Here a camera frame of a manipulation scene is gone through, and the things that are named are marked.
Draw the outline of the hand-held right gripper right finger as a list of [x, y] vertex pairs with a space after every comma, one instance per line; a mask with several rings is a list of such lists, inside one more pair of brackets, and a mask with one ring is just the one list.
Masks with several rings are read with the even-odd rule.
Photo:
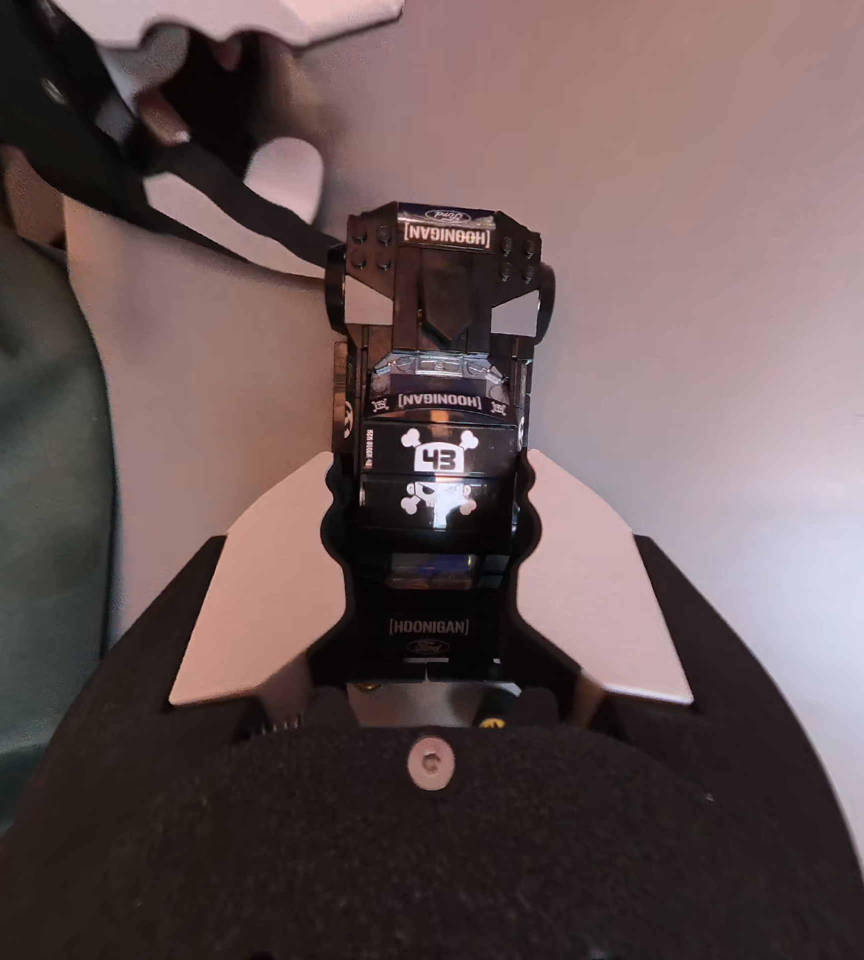
[[690, 706], [693, 693], [630, 526], [605, 499], [529, 450], [537, 545], [517, 575], [522, 619], [604, 693]]

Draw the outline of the black lego car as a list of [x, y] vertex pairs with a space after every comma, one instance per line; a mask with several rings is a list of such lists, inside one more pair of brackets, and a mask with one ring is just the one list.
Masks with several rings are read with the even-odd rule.
[[346, 612], [318, 685], [553, 684], [512, 612], [535, 348], [556, 278], [502, 211], [393, 201], [329, 252], [336, 504], [323, 537]]

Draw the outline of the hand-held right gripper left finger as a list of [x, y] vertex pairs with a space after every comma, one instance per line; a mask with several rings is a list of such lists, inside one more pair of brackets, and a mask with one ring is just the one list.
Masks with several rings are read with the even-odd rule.
[[333, 505], [321, 452], [230, 527], [170, 693], [173, 707], [256, 698], [305, 708], [307, 654], [345, 613], [342, 568], [322, 542]]

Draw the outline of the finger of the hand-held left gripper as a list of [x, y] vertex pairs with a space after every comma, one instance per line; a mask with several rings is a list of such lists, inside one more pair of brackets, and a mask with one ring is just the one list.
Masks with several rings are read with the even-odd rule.
[[137, 47], [153, 27], [181, 26], [224, 41], [256, 31], [307, 47], [393, 21], [401, 1], [58, 1], [93, 41]]

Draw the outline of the person's left hand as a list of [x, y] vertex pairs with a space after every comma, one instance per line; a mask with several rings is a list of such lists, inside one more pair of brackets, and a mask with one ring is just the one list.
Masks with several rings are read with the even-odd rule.
[[135, 104], [154, 140], [167, 147], [197, 142], [232, 166], [245, 165], [258, 146], [257, 40], [213, 40], [179, 25], [160, 25], [146, 34], [140, 54]]

